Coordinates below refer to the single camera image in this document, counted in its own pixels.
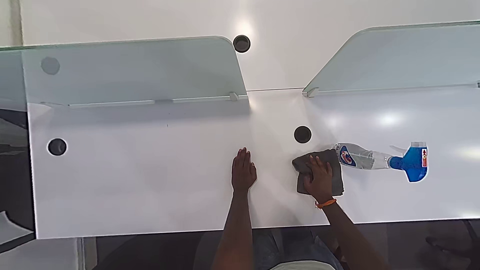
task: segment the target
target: desk surface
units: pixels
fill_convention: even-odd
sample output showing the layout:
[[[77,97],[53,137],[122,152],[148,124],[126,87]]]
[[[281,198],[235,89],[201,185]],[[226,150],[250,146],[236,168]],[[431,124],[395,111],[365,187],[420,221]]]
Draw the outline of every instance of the desk surface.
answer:
[[[252,152],[252,225],[327,224],[296,192],[291,160],[336,142],[395,153],[426,141],[429,172],[418,183],[393,169],[343,167],[338,198],[354,222],[480,218],[476,89],[321,94],[251,91],[249,100],[82,109],[28,104],[38,238],[223,228],[231,161]],[[306,125],[312,139],[299,144]],[[55,137],[68,144],[48,154]]]

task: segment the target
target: plastic bottle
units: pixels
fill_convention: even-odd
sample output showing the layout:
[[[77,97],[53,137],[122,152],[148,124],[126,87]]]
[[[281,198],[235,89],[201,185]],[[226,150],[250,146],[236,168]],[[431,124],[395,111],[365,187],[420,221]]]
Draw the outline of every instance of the plastic bottle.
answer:
[[[427,144],[425,142],[412,142],[408,150],[391,147],[402,152],[403,156],[397,157],[366,150],[351,143],[334,145],[338,160],[343,165],[365,170],[388,168],[404,170],[410,182],[418,182],[425,177],[427,174]]]

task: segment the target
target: glass partition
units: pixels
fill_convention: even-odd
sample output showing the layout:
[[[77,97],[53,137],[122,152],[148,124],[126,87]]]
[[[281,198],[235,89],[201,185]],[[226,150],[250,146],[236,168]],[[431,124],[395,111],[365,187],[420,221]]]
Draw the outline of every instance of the glass partition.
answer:
[[[354,34],[304,92],[477,85],[479,22],[369,28]]]
[[[10,48],[0,61],[2,92],[24,85],[28,102],[50,106],[247,97],[222,37]]]

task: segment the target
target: cleaning cloth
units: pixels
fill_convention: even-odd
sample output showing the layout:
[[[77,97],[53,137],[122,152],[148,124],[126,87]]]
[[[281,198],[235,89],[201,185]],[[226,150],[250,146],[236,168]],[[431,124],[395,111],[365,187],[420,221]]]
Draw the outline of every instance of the cleaning cloth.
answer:
[[[297,192],[308,194],[303,185],[303,178],[305,176],[312,177],[312,170],[307,167],[306,163],[310,162],[310,155],[319,157],[323,163],[330,163],[332,167],[332,195],[340,196],[343,194],[343,181],[342,181],[342,169],[340,167],[340,162],[338,162],[338,156],[334,149],[325,150],[322,152],[312,152],[305,154],[301,157],[298,157],[292,160],[293,167],[299,172],[299,177],[297,180]]]

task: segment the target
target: human hand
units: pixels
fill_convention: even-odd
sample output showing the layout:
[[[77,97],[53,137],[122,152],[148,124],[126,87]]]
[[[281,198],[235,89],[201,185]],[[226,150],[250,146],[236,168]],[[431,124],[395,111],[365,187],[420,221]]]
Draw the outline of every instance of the human hand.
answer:
[[[257,180],[257,168],[250,162],[250,151],[244,147],[240,149],[232,164],[233,192],[248,192],[248,189]]]
[[[313,179],[311,176],[306,176],[303,179],[305,190],[312,195],[319,204],[325,203],[332,197],[332,167],[330,163],[326,165],[319,157],[313,158],[310,155],[310,162],[307,166],[313,172]]]

